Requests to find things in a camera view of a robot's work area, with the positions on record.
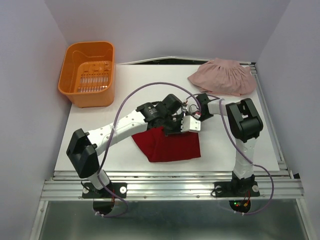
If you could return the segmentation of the red pleated skirt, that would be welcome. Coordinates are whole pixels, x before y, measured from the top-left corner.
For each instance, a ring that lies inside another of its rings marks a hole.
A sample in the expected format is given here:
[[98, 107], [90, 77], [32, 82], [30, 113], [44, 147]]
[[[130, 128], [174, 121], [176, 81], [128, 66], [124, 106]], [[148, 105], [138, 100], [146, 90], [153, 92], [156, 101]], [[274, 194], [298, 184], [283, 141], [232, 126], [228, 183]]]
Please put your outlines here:
[[199, 135], [195, 132], [165, 135], [163, 127], [132, 136], [150, 163], [166, 163], [201, 157]]

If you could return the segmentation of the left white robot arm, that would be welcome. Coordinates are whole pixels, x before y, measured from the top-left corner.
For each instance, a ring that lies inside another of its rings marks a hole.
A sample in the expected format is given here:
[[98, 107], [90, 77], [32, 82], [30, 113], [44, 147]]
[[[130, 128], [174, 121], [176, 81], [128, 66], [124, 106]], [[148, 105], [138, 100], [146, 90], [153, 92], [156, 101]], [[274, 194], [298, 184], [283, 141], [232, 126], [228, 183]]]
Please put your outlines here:
[[174, 120], [174, 114], [184, 105], [174, 94], [169, 94], [162, 101], [138, 106], [123, 118], [119, 118], [118, 112], [113, 123], [103, 127], [87, 132], [77, 129], [71, 136], [66, 155], [80, 179], [89, 180], [95, 193], [106, 197], [111, 193], [111, 180], [102, 167], [109, 148], [153, 128], [180, 128], [181, 121]]

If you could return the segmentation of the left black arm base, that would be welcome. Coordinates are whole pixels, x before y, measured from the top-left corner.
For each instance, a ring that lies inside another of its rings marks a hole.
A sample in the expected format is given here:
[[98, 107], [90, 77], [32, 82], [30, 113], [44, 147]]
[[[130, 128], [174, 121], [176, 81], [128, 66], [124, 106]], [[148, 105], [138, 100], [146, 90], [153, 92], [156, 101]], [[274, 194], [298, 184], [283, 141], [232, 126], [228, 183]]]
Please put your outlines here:
[[[111, 199], [111, 195], [107, 190], [102, 188], [97, 190], [91, 182], [80, 182], [82, 185], [82, 198], [83, 199]], [[115, 195], [119, 196], [122, 199], [127, 197], [127, 183], [125, 182], [112, 182], [108, 185], [108, 189], [113, 192]]]

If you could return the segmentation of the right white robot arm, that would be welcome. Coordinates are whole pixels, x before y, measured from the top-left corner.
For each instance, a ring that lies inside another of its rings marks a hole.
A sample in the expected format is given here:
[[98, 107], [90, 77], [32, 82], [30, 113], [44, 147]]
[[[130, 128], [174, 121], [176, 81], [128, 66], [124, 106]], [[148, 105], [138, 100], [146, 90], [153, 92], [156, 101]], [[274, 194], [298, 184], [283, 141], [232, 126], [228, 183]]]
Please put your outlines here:
[[263, 121], [250, 98], [225, 103], [223, 99], [209, 99], [206, 93], [197, 95], [200, 103], [200, 121], [220, 115], [226, 134], [234, 146], [235, 165], [230, 182], [231, 192], [242, 195], [248, 190], [246, 181], [254, 180], [253, 158], [257, 138], [264, 128]]

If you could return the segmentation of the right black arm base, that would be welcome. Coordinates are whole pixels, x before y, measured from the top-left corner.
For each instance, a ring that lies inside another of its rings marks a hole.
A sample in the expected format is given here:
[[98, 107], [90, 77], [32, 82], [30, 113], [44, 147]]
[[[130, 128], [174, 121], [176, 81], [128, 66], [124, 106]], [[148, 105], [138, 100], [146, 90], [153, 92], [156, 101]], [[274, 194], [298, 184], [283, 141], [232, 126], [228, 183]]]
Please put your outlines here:
[[216, 181], [213, 183], [211, 196], [216, 198], [259, 197], [260, 191], [255, 175], [239, 179], [234, 173], [230, 181]]

